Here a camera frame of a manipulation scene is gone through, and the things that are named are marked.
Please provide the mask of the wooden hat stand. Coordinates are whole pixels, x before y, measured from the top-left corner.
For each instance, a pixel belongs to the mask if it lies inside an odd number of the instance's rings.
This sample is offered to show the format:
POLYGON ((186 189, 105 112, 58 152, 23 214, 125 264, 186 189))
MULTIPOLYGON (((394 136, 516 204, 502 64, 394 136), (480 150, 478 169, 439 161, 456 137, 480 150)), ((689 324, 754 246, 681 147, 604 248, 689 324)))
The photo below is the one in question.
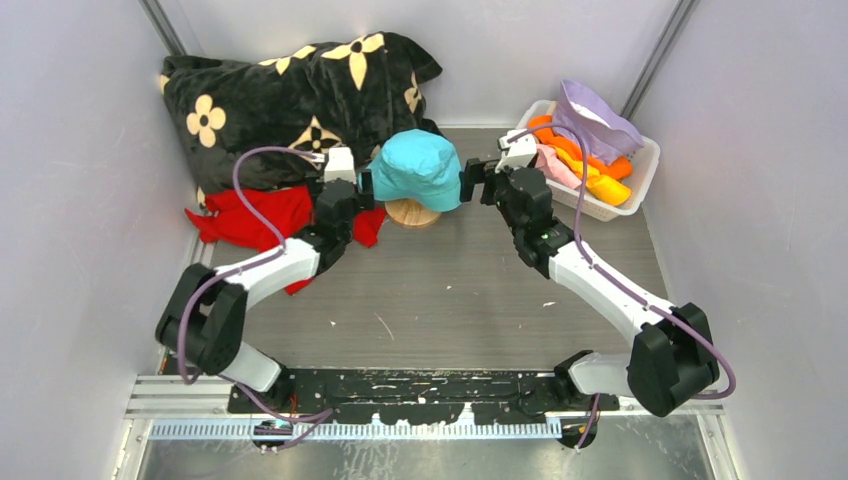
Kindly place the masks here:
POLYGON ((440 212, 430 210, 409 198, 385 202, 384 208, 393 223, 408 229, 428 228, 441 217, 440 212))

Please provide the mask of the turquoise bucket hat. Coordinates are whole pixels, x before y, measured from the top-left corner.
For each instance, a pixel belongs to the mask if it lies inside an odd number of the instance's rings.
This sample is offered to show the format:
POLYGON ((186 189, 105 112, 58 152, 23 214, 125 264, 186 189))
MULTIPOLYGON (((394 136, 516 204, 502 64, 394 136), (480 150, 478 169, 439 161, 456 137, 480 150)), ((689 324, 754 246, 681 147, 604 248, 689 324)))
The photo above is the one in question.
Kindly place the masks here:
POLYGON ((380 202, 411 199, 440 213, 461 204, 459 154, 440 135, 420 129, 399 132, 383 144, 368 170, 380 202))

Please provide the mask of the orange bucket hat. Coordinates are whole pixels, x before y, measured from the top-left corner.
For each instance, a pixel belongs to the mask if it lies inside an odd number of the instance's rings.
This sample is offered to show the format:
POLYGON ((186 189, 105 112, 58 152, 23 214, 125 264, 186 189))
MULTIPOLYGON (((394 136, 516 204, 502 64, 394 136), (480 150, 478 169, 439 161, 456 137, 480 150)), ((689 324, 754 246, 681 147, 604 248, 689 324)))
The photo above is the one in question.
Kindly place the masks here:
MULTIPOLYGON (((531 118, 526 127, 537 127, 552 122, 552 115, 539 115, 531 118)), ((544 128, 534 132, 533 135, 541 144, 557 148, 558 151, 562 150, 570 159, 574 161, 582 160, 582 151, 577 141, 573 140, 567 134, 555 133, 552 128, 544 128)), ((618 156, 612 160, 605 160, 590 152, 588 164, 590 165, 591 174, 597 171, 616 180, 623 180, 633 173, 631 161, 626 156, 618 156)))

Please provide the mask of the lavender bucket hat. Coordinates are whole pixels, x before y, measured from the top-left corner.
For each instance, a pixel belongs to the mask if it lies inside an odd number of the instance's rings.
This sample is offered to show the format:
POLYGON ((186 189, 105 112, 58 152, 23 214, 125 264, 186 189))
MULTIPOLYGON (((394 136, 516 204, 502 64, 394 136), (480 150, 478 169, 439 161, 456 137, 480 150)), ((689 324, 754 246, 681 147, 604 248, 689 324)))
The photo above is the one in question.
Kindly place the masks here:
POLYGON ((556 128, 556 133, 576 140, 573 131, 577 132, 589 153, 605 160, 644 147, 643 137, 633 124, 619 116, 592 89, 573 80, 564 79, 560 83, 553 121, 566 126, 566 129, 556 128))

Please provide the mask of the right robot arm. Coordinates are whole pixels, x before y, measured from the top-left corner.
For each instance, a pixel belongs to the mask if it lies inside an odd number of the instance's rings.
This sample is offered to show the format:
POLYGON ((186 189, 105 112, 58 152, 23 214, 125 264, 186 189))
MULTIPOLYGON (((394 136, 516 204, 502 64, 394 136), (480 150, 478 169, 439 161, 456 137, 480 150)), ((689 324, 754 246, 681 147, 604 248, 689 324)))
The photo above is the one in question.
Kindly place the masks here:
POLYGON ((554 215, 552 192, 540 171, 498 169, 493 160, 471 159, 460 180, 463 202, 482 186, 482 204, 497 208, 528 267, 578 295, 629 345, 626 355, 585 351, 557 365, 559 393, 567 399, 630 397, 665 417, 719 380, 719 355, 705 312, 693 303, 675 306, 603 261, 554 215))

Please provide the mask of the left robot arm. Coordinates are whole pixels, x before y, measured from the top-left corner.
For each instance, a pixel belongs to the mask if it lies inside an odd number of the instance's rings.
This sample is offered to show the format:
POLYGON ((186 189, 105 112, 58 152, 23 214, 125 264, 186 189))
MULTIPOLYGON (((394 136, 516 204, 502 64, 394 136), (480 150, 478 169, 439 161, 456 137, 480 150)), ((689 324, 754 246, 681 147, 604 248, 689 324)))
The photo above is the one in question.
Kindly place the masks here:
POLYGON ((221 376, 261 394, 288 398, 294 384, 287 367, 243 339, 247 311, 286 287, 331 268, 353 239, 356 216, 375 206, 372 175, 328 181, 314 220, 284 245, 245 261, 212 269, 187 267, 155 329, 156 340, 183 367, 221 376))

